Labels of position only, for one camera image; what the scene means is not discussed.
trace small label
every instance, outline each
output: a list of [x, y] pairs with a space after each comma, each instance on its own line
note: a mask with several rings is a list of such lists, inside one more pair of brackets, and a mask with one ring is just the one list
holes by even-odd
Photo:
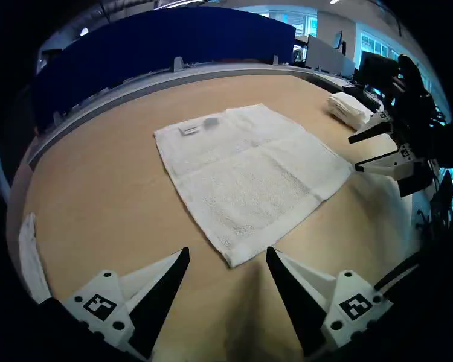
[[340, 303], [339, 306], [352, 320], [361, 317], [373, 307], [373, 305], [361, 294], [356, 294], [345, 302]]
[[116, 307], [116, 303], [101, 297], [99, 294], [96, 294], [84, 304], [85, 310], [95, 315], [102, 321], [105, 321]]

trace window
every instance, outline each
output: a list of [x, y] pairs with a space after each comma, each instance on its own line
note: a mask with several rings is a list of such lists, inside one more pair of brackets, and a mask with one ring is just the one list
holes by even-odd
[[387, 44], [383, 44], [374, 40], [367, 34], [361, 35], [361, 51], [373, 52], [380, 56], [387, 57], [389, 54], [389, 47]]
[[317, 36], [317, 17], [306, 16], [307, 32], [306, 35]]
[[295, 28], [295, 36], [317, 36], [317, 16], [305, 13], [270, 11], [269, 13], [257, 13], [270, 19], [275, 19], [289, 24]]

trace office wall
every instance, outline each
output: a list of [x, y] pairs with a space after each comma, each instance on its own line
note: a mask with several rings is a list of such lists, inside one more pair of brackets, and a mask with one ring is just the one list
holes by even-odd
[[342, 16], [317, 12], [317, 38], [325, 43], [332, 45], [335, 35], [342, 30], [342, 39], [347, 44], [345, 56], [354, 60], [354, 50], [356, 45], [356, 23]]
[[421, 50], [421, 47], [417, 44], [416, 40], [414, 40], [413, 36], [410, 35], [409, 31], [401, 25], [402, 36], [399, 36], [395, 18], [390, 15], [389, 12], [371, 4], [367, 0], [342, 0], [333, 5], [329, 3], [329, 0], [220, 0], [220, 3], [218, 4], [206, 3], [205, 5], [239, 8], [247, 6], [265, 6], [269, 4], [310, 7], [317, 9], [318, 13], [323, 11], [350, 19], [354, 23], [361, 22], [366, 24], [399, 42], [408, 49], [431, 74], [435, 75], [435, 71], [427, 56]]

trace white cloth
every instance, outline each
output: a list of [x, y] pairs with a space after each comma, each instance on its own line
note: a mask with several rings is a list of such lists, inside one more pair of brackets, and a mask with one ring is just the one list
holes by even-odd
[[275, 244], [351, 173], [319, 139], [262, 104], [173, 124], [155, 138], [176, 190], [230, 267]]
[[356, 98], [344, 92], [331, 94], [327, 99], [327, 108], [331, 114], [355, 130], [367, 123], [373, 114]]
[[30, 295], [37, 303], [50, 298], [50, 290], [45, 280], [35, 239], [35, 214], [25, 218], [19, 233], [19, 254], [22, 275], [27, 283]]

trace blue fabric divider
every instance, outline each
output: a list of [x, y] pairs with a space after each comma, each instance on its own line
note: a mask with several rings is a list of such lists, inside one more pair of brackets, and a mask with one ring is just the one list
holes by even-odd
[[292, 60], [295, 28], [244, 11], [174, 8], [124, 18], [83, 36], [46, 65], [32, 83], [37, 128], [106, 87], [185, 63], [227, 59]]

